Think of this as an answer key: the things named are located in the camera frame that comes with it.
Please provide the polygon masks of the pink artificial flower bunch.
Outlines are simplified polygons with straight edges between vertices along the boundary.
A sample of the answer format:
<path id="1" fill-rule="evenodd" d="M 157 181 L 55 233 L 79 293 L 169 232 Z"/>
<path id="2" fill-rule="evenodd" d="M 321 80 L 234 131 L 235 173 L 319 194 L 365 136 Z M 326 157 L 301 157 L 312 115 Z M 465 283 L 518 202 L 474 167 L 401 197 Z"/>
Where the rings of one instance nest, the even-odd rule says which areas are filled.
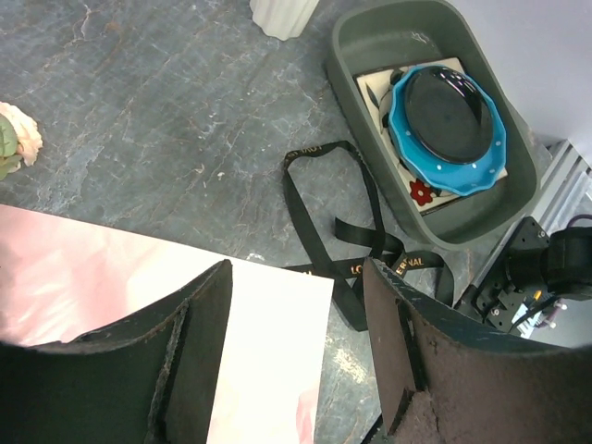
<path id="1" fill-rule="evenodd" d="M 1 103 L 1 179 L 35 164 L 43 138 L 38 123 L 17 106 Z"/>

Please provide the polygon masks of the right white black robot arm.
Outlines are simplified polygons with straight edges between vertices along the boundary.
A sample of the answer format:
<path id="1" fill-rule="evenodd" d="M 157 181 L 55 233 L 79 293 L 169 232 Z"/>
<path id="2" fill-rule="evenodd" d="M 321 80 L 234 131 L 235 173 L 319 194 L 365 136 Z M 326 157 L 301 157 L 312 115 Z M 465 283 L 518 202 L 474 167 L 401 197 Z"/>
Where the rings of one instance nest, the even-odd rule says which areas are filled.
<path id="1" fill-rule="evenodd" d="M 554 232 L 543 247 L 513 250 L 505 261 L 517 290 L 540 290 L 575 300 L 591 299 L 591 227 Z"/>

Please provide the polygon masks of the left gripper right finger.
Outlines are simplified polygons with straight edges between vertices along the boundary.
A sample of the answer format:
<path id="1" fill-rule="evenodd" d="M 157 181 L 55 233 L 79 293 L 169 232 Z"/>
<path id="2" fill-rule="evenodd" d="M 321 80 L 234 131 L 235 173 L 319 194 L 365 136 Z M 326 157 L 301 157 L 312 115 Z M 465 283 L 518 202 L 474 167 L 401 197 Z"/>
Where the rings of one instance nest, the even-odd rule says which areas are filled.
<path id="1" fill-rule="evenodd" d="M 587 443 L 591 350 L 486 327 L 367 259 L 383 429 L 398 443 Z"/>

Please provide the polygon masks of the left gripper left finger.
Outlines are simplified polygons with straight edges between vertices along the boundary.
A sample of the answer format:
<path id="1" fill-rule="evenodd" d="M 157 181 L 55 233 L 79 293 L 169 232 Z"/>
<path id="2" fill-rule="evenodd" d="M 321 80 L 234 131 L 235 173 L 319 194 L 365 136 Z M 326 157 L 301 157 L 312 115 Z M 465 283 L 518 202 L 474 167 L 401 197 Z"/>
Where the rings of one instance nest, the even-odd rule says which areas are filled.
<path id="1" fill-rule="evenodd" d="M 231 297 L 223 260 L 71 342 L 3 342 L 2 441 L 204 443 Z"/>

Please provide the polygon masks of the black ribbon with gold lettering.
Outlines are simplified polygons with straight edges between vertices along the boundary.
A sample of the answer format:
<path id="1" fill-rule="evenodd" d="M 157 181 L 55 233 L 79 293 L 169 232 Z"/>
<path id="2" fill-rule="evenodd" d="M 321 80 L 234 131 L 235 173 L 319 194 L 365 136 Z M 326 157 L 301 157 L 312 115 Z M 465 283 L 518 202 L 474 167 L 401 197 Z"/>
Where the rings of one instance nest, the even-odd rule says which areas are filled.
<path id="1" fill-rule="evenodd" d="M 376 184 L 356 147 L 348 141 L 330 142 L 294 150 L 288 152 L 284 157 L 282 186 L 285 203 L 292 225 L 310 260 L 305 265 L 290 265 L 288 270 L 333 279 L 332 299 L 340 314 L 352 329 L 367 330 L 362 278 L 365 258 L 362 256 L 337 261 L 331 259 L 289 172 L 290 164 L 296 159 L 320 157 L 337 148 L 346 151 L 360 168 L 374 226 L 362 228 L 336 218 L 334 222 L 335 237 L 340 241 L 367 247 L 369 257 L 384 262 L 402 277 L 413 270 L 426 268 L 437 270 L 436 300 L 452 306 L 454 277 L 450 267 L 437 253 L 430 251 L 407 252 L 399 238 L 386 232 Z"/>

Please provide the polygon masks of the purple pink wrapping paper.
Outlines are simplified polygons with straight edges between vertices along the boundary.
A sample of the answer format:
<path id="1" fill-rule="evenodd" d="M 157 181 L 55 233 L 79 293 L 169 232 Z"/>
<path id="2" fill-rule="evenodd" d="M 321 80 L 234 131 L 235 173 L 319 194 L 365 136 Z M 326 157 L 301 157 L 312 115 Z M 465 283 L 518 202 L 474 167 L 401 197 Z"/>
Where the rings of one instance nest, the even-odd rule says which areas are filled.
<path id="1" fill-rule="evenodd" d="M 156 302 L 218 253 L 13 206 L 1 209 L 1 337 L 67 342 Z M 208 439 L 314 439 L 330 279 L 236 259 Z"/>

